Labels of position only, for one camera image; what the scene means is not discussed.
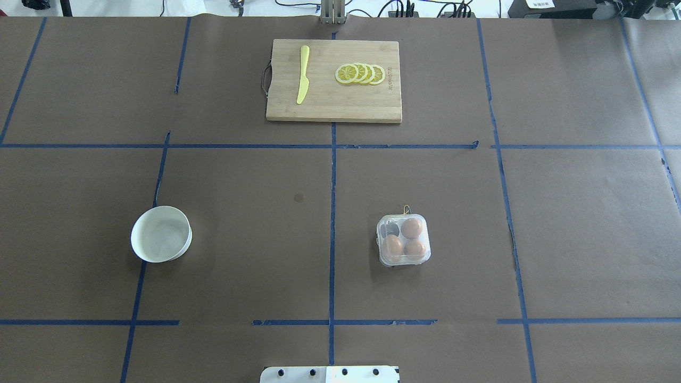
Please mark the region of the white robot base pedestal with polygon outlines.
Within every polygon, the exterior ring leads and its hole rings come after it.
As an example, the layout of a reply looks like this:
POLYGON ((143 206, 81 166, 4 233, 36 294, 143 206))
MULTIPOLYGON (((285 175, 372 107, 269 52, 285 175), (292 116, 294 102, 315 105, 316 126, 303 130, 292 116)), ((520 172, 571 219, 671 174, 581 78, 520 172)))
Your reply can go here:
POLYGON ((263 369, 260 382, 400 382, 397 366, 289 366, 263 369))

